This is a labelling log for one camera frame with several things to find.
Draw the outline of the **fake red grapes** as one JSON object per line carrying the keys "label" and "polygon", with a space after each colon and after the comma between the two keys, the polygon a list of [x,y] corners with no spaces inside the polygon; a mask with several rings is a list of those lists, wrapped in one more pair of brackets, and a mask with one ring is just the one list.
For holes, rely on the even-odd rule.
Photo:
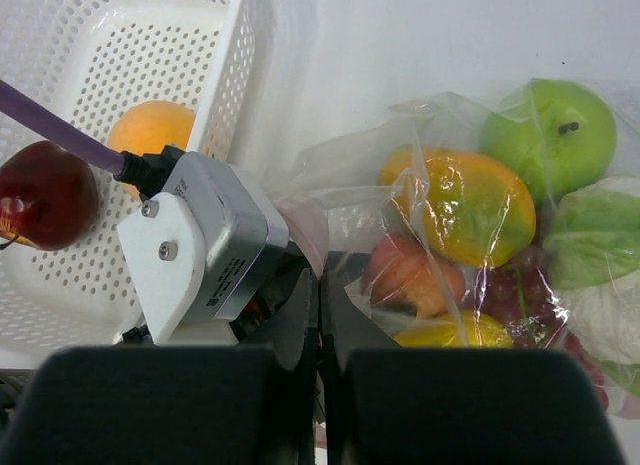
{"label": "fake red grapes", "polygon": [[480,269],[474,309],[500,323],[517,349],[551,348],[569,354],[589,376],[606,409],[604,375],[569,331],[568,311],[548,283],[547,265],[546,254],[531,245],[500,267]]}

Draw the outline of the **fake peach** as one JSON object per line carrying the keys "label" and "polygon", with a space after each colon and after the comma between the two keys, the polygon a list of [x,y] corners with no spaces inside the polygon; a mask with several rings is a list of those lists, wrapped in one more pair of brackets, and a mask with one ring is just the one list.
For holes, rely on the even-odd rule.
{"label": "fake peach", "polygon": [[449,298],[459,303],[466,283],[449,261],[430,257],[409,235],[392,233],[374,246],[360,290],[374,308],[429,319],[447,312]]}

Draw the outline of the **fake orange fruit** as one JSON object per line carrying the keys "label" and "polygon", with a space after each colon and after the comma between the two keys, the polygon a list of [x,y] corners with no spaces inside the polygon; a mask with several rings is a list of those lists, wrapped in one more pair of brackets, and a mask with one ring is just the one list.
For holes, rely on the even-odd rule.
{"label": "fake orange fruit", "polygon": [[185,106],[161,100],[141,103],[125,112],[111,128],[110,149],[143,156],[160,154],[167,145],[186,150],[195,113]]}

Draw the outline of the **white perforated plastic basket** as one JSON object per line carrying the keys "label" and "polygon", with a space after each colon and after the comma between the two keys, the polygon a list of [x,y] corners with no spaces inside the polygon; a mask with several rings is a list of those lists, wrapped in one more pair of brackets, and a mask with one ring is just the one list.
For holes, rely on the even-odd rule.
{"label": "white perforated plastic basket", "polygon": [[[229,154],[255,55],[252,0],[1,0],[1,77],[98,141],[131,107],[194,111],[189,146]],[[111,344],[138,301],[116,227],[136,201],[96,172],[101,210],[60,251],[1,255],[1,365],[31,370],[57,349]]]}

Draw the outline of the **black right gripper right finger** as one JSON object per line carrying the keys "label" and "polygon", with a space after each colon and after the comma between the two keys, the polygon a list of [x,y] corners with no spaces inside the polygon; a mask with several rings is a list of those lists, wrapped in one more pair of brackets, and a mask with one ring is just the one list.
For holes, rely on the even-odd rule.
{"label": "black right gripper right finger", "polygon": [[620,464],[618,441],[567,354],[403,348],[334,276],[319,285],[332,464]]}

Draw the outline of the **clear zip top bag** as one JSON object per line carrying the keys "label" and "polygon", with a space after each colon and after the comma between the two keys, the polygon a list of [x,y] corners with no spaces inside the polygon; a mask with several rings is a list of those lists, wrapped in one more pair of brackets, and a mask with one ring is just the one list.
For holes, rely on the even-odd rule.
{"label": "clear zip top bag", "polygon": [[296,241],[406,347],[555,349],[639,415],[639,86],[398,103],[270,167]]}

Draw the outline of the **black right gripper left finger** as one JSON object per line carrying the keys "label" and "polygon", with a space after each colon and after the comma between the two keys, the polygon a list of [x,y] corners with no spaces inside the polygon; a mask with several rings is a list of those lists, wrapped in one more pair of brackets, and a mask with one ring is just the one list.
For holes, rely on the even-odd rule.
{"label": "black right gripper left finger", "polygon": [[39,368],[5,464],[311,464],[318,283],[235,346],[69,348]]}

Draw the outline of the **fake green apple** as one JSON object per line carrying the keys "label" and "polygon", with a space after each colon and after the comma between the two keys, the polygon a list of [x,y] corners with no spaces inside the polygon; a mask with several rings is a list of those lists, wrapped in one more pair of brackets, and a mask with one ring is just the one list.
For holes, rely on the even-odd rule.
{"label": "fake green apple", "polygon": [[609,105],[570,80],[532,79],[487,117],[479,150],[513,170],[536,203],[597,182],[617,146]]}

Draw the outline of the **fake mango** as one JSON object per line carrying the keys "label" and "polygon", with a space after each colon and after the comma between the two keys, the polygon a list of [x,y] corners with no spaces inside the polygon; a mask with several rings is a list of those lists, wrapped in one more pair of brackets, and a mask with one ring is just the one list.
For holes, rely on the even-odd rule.
{"label": "fake mango", "polygon": [[398,187],[396,207],[431,250],[470,267],[504,265],[536,232],[527,186],[487,155],[403,146],[382,165],[378,184]]}

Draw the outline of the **fake yellow pear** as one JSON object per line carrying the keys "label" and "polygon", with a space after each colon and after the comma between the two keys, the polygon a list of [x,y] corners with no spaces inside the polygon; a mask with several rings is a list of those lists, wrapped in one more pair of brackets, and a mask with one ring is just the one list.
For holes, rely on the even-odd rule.
{"label": "fake yellow pear", "polygon": [[443,314],[398,333],[394,340],[403,347],[513,348],[507,329],[486,314],[461,310],[459,319]]}

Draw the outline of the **fake dark red apple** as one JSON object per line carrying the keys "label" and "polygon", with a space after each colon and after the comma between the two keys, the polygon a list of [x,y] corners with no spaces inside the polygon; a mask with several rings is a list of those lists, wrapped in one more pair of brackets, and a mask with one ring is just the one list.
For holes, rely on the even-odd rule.
{"label": "fake dark red apple", "polygon": [[99,211],[89,165],[52,142],[32,143],[1,166],[3,250],[61,250],[89,232]]}

